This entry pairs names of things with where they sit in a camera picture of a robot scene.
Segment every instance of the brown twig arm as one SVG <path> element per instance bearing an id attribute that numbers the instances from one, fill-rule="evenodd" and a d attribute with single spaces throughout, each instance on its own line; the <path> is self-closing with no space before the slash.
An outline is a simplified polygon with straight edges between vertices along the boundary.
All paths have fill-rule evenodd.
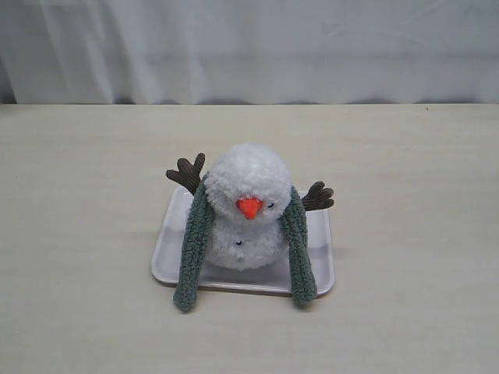
<path id="1" fill-rule="evenodd" d="M 334 191 L 330 188 L 324 188 L 324 182 L 315 182 L 310 187 L 309 192 L 302 198 L 303 205 L 307 212 L 311 210 L 322 210 L 333 206 L 332 199 Z"/>
<path id="2" fill-rule="evenodd" d="M 186 158 L 179 158 L 177 161 L 177 168 L 179 170 L 167 170 L 166 178 L 179 183 L 194 195 L 201 182 L 200 174 L 204 166 L 204 161 L 204 153 L 197 155 L 194 164 L 191 164 Z"/>

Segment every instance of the beige table surface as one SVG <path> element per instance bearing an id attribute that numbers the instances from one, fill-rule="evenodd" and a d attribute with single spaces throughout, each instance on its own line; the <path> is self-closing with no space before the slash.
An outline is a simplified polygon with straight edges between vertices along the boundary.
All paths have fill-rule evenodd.
<path id="1" fill-rule="evenodd" d="M 334 188 L 336 284 L 181 315 L 150 275 L 165 170 L 247 141 Z M 2 374 L 499 370 L 499 105 L 5 105 L 0 214 Z"/>

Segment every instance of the tray rim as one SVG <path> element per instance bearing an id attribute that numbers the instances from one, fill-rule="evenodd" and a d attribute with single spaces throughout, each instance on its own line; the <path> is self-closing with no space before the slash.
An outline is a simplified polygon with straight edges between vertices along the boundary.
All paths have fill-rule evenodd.
<path id="1" fill-rule="evenodd" d="M 166 213 L 163 218 L 163 221 L 161 223 L 160 227 L 160 233 L 157 237 L 156 245 L 154 247 L 154 252 L 150 261 L 150 271 L 153 275 L 153 277 L 158 281 L 159 283 L 168 286 L 168 287 L 175 287 L 178 283 L 177 280 L 170 280 L 167 278 L 164 278 L 161 276 L 161 273 L 157 269 L 157 258 L 159 257 L 160 251 L 161 251 L 161 244 L 163 242 L 163 239 L 165 238 L 165 227 L 168 222 L 168 219 L 172 215 L 172 201 L 176 198 L 176 196 L 180 193 L 185 193 L 187 195 L 190 195 L 189 191 L 182 187 L 178 186 L 175 188 L 174 192 L 170 195 L 170 198 L 168 199 L 168 205 L 166 208 Z M 299 194 L 301 196 L 306 194 L 306 191 L 299 191 Z M 326 225 L 326 236 L 328 238 L 328 251 L 327 251 L 327 264 L 330 270 L 330 277 L 326 285 L 321 288 L 317 289 L 317 297 L 324 296 L 327 294 L 333 287 L 334 283 L 336 281 L 336 271 L 334 268 L 334 260 L 333 260 L 333 251 L 334 251 L 334 246 L 333 246 L 333 239 L 331 235 L 331 217 L 329 214 L 329 209 L 326 209 L 325 212 L 325 219 L 324 219 L 324 224 Z M 200 290 L 214 290 L 214 291 L 225 291 L 225 292 L 238 292 L 238 293 L 253 293 L 253 294 L 262 294 L 262 295 L 283 295 L 283 296 L 290 296 L 291 292 L 289 290 L 283 290 L 280 287 L 277 286 L 267 286 L 267 285 L 256 285 L 256 284 L 237 284 L 237 283 L 232 283 L 232 282 L 213 282 L 210 281 L 209 283 L 204 283 L 202 280 L 200 280 L 199 287 Z"/>

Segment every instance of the orange carrot nose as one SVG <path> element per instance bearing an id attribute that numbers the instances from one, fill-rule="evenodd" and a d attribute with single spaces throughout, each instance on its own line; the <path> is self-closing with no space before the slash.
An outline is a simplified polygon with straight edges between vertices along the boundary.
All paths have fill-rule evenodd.
<path id="1" fill-rule="evenodd" d="M 237 205 L 239 210 L 242 211 L 242 214 L 244 214 L 244 217 L 246 217 L 247 220 L 252 220 L 254 217 L 256 217 L 258 211 L 262 208 L 261 200 L 257 199 L 256 197 L 237 200 L 235 204 Z"/>

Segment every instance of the curtain fold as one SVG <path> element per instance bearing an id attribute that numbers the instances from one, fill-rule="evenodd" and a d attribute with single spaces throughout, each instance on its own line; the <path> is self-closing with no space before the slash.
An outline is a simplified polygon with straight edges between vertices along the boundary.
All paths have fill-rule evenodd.
<path id="1" fill-rule="evenodd" d="M 22 104 L 499 102 L 498 0 L 5 0 Z"/>

